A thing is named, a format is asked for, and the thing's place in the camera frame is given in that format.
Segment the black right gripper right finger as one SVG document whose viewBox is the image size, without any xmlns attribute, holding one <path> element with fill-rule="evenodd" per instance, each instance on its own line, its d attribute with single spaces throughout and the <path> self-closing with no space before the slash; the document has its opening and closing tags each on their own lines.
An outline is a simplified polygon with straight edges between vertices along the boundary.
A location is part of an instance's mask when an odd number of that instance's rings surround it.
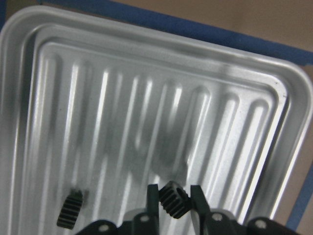
<svg viewBox="0 0 313 235">
<path fill-rule="evenodd" d="M 210 215 L 210 207 L 204 192 L 199 185 L 191 186 L 191 219 L 196 235 L 208 235 L 207 219 Z"/>
</svg>

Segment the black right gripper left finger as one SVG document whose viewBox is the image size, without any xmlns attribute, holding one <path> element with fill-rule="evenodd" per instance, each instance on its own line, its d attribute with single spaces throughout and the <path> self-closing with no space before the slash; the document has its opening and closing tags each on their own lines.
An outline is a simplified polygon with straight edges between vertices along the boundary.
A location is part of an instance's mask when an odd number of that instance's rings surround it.
<svg viewBox="0 0 313 235">
<path fill-rule="evenodd" d="M 150 184 L 147 186 L 147 215 L 149 235 L 158 235 L 159 234 L 159 190 L 157 184 Z"/>
</svg>

